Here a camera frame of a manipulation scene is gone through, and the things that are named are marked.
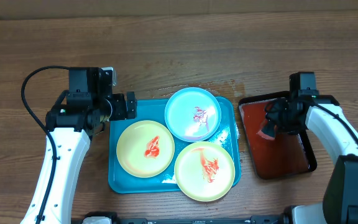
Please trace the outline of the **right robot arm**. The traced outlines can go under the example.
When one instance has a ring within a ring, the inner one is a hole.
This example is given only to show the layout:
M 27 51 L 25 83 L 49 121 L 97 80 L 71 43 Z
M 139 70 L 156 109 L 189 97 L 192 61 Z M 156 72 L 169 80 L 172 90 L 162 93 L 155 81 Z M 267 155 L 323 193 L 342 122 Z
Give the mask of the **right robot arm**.
M 259 135 L 273 140 L 278 133 L 310 130 L 334 162 L 323 201 L 291 210 L 292 223 L 358 223 L 358 132 L 344 116 L 338 101 L 321 95 L 313 72 L 289 77 L 290 91 L 265 107 Z

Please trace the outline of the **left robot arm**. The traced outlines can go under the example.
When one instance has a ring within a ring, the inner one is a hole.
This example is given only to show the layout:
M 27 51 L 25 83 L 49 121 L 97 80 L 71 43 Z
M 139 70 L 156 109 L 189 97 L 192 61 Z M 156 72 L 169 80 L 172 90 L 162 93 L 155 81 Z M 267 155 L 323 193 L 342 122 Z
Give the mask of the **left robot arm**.
M 134 92 L 112 92 L 114 68 L 66 67 L 69 87 L 41 122 L 25 98 L 25 87 L 30 78 L 47 69 L 36 69 L 21 86 L 26 110 L 46 135 L 44 161 L 23 223 L 71 223 L 78 176 L 93 137 L 104 131 L 107 122 L 137 116 Z

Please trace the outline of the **light blue plate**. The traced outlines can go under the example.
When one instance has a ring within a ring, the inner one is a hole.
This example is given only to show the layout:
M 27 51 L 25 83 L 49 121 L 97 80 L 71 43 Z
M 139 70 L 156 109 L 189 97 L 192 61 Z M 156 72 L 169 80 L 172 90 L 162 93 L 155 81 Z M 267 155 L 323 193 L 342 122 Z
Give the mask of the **light blue plate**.
M 174 93 L 164 111 L 170 132 L 186 142 L 204 141 L 219 128 L 221 107 L 209 91 L 188 87 Z

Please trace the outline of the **dark cleaning sponge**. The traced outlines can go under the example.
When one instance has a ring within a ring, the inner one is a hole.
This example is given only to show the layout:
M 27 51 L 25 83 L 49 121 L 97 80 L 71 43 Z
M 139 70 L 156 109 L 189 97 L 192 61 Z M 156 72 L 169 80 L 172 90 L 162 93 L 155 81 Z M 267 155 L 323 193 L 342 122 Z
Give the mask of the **dark cleaning sponge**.
M 263 120 L 257 134 L 266 140 L 273 141 L 276 135 L 275 123 L 267 119 Z

